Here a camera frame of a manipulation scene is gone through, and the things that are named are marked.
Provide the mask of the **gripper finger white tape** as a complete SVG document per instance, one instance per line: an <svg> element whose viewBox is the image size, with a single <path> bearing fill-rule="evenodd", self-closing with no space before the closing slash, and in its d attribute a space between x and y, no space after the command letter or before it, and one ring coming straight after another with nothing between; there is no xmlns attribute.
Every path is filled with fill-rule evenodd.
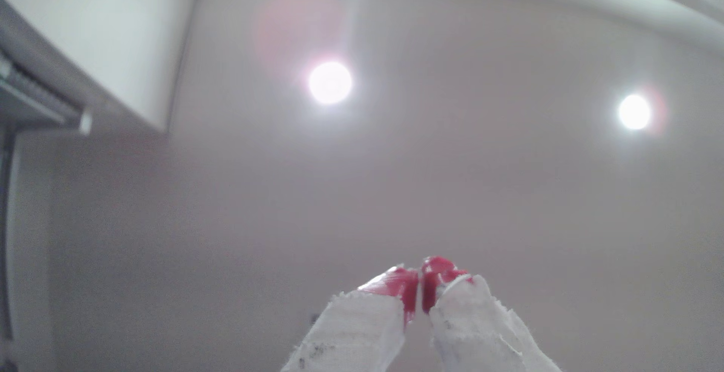
<svg viewBox="0 0 724 372"><path fill-rule="evenodd" d="M387 371L415 318L419 271L393 266L331 298L282 371Z"/></svg>
<svg viewBox="0 0 724 372"><path fill-rule="evenodd" d="M560 371L483 276L444 257L427 257L422 295L443 371Z"/></svg>

